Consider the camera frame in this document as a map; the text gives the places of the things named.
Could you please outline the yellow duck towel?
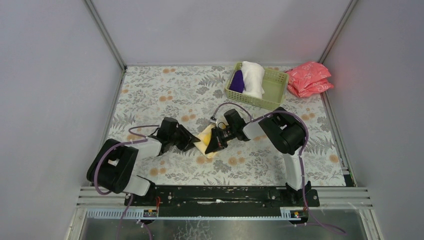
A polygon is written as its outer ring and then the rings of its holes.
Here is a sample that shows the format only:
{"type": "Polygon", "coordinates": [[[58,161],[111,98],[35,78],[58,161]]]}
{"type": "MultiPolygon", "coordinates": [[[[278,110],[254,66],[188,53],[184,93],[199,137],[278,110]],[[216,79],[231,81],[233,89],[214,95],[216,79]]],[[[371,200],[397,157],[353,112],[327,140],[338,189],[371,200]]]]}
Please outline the yellow duck towel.
{"type": "Polygon", "coordinates": [[[217,152],[206,153],[206,149],[211,141],[212,132],[211,129],[216,125],[211,123],[208,125],[202,132],[200,132],[196,137],[199,139],[198,142],[195,142],[195,147],[203,154],[207,159],[212,159],[217,152]]]}

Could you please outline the purple microfibre towel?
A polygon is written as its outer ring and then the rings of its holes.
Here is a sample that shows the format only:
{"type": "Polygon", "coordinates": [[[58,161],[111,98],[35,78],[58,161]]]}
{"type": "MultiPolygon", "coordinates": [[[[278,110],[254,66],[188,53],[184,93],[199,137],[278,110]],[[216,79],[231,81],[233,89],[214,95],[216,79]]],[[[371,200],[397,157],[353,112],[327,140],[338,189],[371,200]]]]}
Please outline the purple microfibre towel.
{"type": "Polygon", "coordinates": [[[237,70],[234,73],[234,76],[231,80],[228,89],[237,93],[243,93],[243,91],[245,90],[245,83],[243,78],[243,72],[241,70],[237,70]]]}

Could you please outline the white towel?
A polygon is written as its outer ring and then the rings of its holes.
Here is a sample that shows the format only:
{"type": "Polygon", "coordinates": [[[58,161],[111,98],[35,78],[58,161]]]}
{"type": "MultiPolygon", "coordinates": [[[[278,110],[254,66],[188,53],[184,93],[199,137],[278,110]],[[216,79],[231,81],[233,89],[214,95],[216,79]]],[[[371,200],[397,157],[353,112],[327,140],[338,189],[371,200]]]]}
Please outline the white towel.
{"type": "Polygon", "coordinates": [[[243,61],[241,72],[244,83],[243,94],[254,98],[262,99],[265,91],[262,83],[265,69],[258,63],[243,61]]]}

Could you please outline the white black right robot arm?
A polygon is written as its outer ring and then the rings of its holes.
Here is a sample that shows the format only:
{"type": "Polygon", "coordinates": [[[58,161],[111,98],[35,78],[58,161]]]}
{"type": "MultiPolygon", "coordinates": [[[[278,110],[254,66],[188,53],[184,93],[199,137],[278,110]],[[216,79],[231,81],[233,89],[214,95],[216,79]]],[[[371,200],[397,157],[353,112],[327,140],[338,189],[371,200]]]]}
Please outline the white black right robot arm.
{"type": "Polygon", "coordinates": [[[265,116],[247,123],[235,109],[224,113],[227,122],[224,128],[211,128],[209,143],[204,150],[210,154],[224,150],[228,142],[237,139],[248,142],[256,137],[265,136],[272,145],[283,154],[287,170],[286,185],[294,191],[305,188],[307,180],[304,176],[304,164],[296,156],[302,154],[309,134],[307,127],[298,120],[298,117],[284,108],[278,107],[265,116]]]}

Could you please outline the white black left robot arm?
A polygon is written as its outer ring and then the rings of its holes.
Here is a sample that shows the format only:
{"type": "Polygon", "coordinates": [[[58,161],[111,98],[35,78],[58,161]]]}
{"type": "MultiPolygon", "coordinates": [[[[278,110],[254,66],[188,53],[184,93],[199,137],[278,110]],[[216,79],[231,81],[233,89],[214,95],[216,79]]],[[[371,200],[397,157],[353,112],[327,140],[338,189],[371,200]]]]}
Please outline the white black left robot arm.
{"type": "Polygon", "coordinates": [[[186,152],[200,140],[176,119],[165,117],[160,125],[154,125],[148,136],[128,131],[136,140],[121,142],[107,139],[87,170],[86,178],[93,183],[100,195],[127,193],[145,196],[155,184],[146,177],[133,172],[137,160],[158,157],[171,147],[186,152]]]}

